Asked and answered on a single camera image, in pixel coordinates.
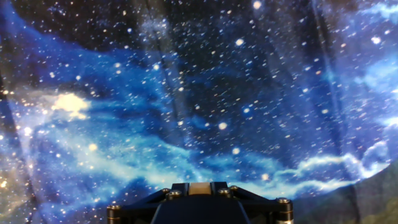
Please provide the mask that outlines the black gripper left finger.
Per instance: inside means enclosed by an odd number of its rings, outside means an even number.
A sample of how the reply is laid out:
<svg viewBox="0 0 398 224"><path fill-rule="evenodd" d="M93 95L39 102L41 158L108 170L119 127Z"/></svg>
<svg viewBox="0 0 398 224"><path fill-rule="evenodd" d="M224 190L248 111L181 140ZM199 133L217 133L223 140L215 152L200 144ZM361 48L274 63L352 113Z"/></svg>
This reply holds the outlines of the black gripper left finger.
<svg viewBox="0 0 398 224"><path fill-rule="evenodd" d="M163 188L131 205L109 205L106 209L107 224L134 223L139 218L153 219L158 206L168 199L171 193L187 196L189 183L172 184L171 188Z"/></svg>

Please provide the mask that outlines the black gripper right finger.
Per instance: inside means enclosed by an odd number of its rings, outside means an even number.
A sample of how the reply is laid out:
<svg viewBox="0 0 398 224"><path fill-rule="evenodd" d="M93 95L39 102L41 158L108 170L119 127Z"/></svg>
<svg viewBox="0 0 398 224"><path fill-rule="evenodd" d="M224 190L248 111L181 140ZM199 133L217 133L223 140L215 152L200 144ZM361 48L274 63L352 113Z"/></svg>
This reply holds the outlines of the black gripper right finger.
<svg viewBox="0 0 398 224"><path fill-rule="evenodd" d="M259 215L264 216L264 223L294 223L294 208L291 199L285 197L267 199L236 185L228 186L226 182L211 182L210 186L215 195L239 202L251 223Z"/></svg>

